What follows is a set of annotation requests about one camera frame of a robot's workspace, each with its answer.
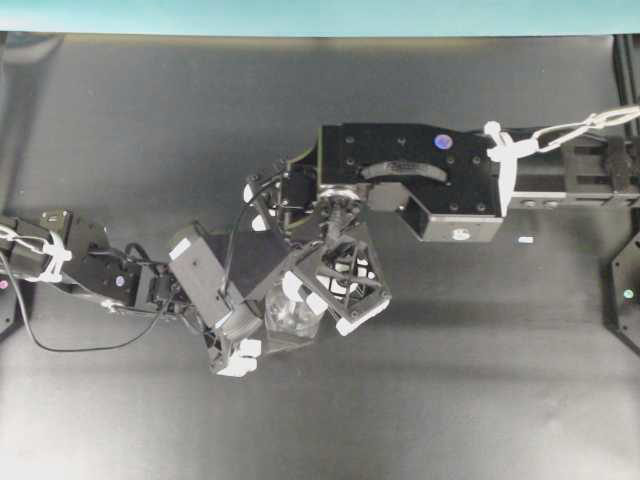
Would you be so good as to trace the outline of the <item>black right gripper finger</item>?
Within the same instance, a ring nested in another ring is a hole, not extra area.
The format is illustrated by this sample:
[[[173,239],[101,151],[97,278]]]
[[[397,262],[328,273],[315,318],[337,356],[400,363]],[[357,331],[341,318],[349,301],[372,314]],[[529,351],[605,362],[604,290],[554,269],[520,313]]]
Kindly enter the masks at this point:
[[[341,336],[347,336],[358,329],[361,325],[366,323],[368,320],[383,312],[389,306],[389,304],[389,299],[383,299],[373,308],[363,313],[353,313],[348,317],[341,317],[336,322],[336,330]]]
[[[315,314],[325,313],[325,301],[293,272],[286,272],[282,278],[282,290],[287,298],[293,302],[303,302]]]

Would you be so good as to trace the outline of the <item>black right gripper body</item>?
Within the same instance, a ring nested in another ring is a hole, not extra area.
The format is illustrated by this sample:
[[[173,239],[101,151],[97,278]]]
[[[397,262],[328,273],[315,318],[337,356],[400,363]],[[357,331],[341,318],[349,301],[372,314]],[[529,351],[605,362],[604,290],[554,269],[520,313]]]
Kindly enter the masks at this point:
[[[330,249],[311,249],[294,266],[294,274],[327,304],[336,322],[390,300],[377,252],[367,234],[346,234]]]

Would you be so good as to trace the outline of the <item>left gripper white-tipped finger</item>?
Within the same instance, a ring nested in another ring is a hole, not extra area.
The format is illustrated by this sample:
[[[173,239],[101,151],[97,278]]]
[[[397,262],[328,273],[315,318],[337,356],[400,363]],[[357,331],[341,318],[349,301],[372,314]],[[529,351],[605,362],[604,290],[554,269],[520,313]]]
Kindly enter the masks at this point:
[[[243,339],[234,352],[217,371],[220,376],[245,376],[257,369],[258,358],[262,354],[262,341]]]

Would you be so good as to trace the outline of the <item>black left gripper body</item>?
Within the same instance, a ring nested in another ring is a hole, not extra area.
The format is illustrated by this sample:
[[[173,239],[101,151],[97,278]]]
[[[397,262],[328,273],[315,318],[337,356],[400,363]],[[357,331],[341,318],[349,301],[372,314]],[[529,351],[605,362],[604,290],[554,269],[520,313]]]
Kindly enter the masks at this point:
[[[223,289],[221,294],[233,307],[233,313],[218,329],[207,327],[195,306],[182,290],[179,282],[174,279],[170,287],[172,294],[173,313],[196,336],[203,339],[207,350],[209,369],[214,375],[218,375],[225,361],[237,348],[243,339],[257,339],[253,335],[260,329],[263,320],[259,318],[252,308],[245,302],[235,302],[228,290]]]

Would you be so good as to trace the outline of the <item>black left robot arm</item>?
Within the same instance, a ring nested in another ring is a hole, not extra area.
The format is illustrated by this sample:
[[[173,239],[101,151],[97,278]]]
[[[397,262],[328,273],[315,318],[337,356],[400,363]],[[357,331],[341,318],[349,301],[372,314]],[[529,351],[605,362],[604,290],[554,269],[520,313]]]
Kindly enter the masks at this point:
[[[262,321],[241,296],[231,292],[211,238],[193,223],[178,233],[168,260],[157,261],[136,242],[113,247],[100,225],[68,210],[43,212],[38,224],[4,217],[1,277],[13,289],[27,335],[40,350],[117,351],[141,341],[162,320],[181,321],[203,339],[214,374],[242,378],[257,369],[262,356],[262,342],[255,335]],[[48,345],[32,326],[22,291],[25,283],[48,284],[114,315],[139,316],[148,322],[136,335],[116,344]]]

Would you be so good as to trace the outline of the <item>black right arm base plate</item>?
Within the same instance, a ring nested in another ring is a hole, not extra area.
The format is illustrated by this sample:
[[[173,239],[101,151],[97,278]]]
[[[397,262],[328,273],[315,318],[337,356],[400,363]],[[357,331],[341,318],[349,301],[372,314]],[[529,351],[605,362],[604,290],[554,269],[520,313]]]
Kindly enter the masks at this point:
[[[639,357],[639,234],[607,258],[605,328]]]

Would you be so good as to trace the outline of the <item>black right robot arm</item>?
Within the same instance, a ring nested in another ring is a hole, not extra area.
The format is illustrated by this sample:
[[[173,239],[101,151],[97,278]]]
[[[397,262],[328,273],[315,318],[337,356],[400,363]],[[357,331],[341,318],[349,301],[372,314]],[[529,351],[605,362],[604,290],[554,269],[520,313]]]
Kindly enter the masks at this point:
[[[489,122],[460,132],[426,124],[343,123],[272,176],[250,180],[254,227],[292,257],[290,305],[334,316],[348,335],[391,295],[361,215],[393,212],[423,242],[491,241],[512,208],[635,207],[639,140],[588,121],[540,130]]]

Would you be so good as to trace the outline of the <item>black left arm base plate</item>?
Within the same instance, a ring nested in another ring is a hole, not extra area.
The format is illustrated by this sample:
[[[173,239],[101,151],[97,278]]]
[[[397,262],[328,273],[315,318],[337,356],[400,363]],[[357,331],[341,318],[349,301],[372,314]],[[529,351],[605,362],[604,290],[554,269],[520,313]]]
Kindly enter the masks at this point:
[[[22,327],[20,304],[9,277],[1,275],[0,289],[0,339],[4,341]]]

